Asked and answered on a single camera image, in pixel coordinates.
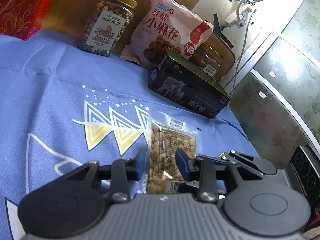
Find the gray gripper base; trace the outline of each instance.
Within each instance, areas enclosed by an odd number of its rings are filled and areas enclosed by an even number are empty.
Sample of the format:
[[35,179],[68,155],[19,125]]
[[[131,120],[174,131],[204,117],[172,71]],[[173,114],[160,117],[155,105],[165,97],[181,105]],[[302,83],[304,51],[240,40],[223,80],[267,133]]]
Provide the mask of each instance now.
[[[256,240],[231,225],[217,206],[187,194],[137,194],[132,202],[115,204],[89,231],[64,240]],[[273,240],[303,240],[298,232]],[[27,235],[23,240],[44,240]]]

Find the red label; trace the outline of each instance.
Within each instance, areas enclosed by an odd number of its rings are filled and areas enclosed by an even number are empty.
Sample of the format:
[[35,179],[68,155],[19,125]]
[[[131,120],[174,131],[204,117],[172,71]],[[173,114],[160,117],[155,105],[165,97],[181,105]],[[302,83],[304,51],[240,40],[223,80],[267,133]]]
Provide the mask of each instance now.
[[191,56],[195,52],[195,46],[191,42],[187,42],[183,47],[183,52],[186,56]]
[[196,28],[193,29],[193,31],[190,33],[190,40],[193,44],[198,44],[200,41],[200,36],[202,33],[204,33],[206,30],[208,30],[210,26],[202,22],[199,24]]

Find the blue fabric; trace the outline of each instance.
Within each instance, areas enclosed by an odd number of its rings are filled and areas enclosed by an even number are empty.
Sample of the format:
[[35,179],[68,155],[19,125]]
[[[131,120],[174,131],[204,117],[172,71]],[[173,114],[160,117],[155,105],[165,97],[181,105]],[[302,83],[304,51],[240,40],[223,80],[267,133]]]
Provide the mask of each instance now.
[[[12,228],[13,207],[26,193],[89,160],[111,164],[147,148],[143,133],[121,132],[143,128],[152,108],[199,127],[205,155],[257,156],[228,107],[210,120],[187,111],[148,89],[145,69],[81,51],[56,32],[28,41],[0,35],[1,239],[21,234]],[[110,123],[119,130],[108,133]],[[139,187],[133,183],[132,193]]]

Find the power strip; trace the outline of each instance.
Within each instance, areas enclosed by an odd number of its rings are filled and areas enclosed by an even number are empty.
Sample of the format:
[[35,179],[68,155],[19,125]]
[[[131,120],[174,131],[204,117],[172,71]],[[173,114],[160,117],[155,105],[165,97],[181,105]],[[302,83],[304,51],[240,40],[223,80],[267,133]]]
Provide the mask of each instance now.
[[235,25],[238,29],[242,29],[246,25],[244,17],[251,12],[251,4],[242,4],[239,10],[240,20],[238,20],[237,13],[234,11],[224,20],[225,25],[230,29]]

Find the black box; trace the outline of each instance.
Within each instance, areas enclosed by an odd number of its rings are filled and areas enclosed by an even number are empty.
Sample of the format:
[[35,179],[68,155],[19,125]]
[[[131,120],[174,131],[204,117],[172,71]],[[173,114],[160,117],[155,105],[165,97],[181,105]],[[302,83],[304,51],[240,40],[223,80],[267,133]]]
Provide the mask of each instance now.
[[148,87],[208,118],[215,117],[230,101],[212,77],[168,47],[148,70]]

